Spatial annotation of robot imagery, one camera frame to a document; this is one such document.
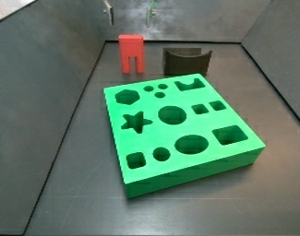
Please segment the red block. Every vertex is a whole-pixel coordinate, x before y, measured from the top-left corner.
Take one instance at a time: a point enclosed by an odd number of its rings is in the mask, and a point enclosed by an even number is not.
[[[118,36],[122,73],[130,73],[130,58],[134,57],[137,73],[145,72],[145,43],[142,35],[121,34]]]

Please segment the green shape sorter block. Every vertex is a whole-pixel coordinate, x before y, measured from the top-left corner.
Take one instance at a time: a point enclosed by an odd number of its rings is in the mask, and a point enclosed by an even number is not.
[[[103,92],[129,198],[255,162],[265,145],[200,74]]]

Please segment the metal enclosure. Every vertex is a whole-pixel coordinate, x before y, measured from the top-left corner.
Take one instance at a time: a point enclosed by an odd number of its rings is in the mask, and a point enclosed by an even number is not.
[[[0,22],[0,234],[22,234],[103,47],[95,1],[35,2]]]
[[[146,27],[150,0],[109,0],[114,7],[114,26],[99,15],[105,38],[137,33],[154,41],[241,42],[271,0],[158,0],[157,16]]]
[[[243,46],[300,118],[300,0],[276,0]]]

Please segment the hexagonal hole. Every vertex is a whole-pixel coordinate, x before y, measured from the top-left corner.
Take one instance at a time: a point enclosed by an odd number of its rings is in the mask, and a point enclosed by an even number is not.
[[[139,100],[138,92],[125,89],[115,95],[117,103],[131,105]]]

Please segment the gray floor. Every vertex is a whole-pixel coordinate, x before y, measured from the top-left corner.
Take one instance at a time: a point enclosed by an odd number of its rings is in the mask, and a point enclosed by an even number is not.
[[[162,48],[213,50],[208,79],[267,149],[255,165],[125,198],[103,88],[164,77]],[[146,43],[146,73],[107,43],[26,235],[300,234],[300,123],[237,44]]]

